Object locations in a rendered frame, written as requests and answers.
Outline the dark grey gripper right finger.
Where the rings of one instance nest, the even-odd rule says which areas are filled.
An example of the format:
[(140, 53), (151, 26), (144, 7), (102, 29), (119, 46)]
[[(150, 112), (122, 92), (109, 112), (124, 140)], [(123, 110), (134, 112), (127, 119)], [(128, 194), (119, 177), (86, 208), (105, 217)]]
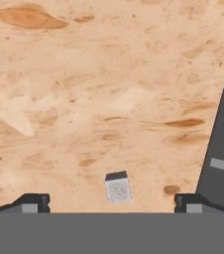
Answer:
[(224, 212), (224, 206), (215, 204), (197, 193), (177, 193), (174, 196), (176, 213), (217, 213)]

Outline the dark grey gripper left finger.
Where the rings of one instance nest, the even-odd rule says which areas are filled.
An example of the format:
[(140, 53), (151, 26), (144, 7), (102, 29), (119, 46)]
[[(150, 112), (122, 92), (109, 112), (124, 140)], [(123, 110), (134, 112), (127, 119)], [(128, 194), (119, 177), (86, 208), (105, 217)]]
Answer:
[(0, 206), (5, 213), (50, 213), (48, 193), (25, 193), (11, 203)]

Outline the white sugar cube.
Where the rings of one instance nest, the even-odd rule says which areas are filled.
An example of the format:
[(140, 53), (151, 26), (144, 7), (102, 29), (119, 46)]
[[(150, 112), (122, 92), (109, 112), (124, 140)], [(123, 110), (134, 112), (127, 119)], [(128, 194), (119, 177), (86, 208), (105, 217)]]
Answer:
[(107, 199), (109, 202), (129, 201), (130, 185), (126, 171), (107, 174), (105, 177)]

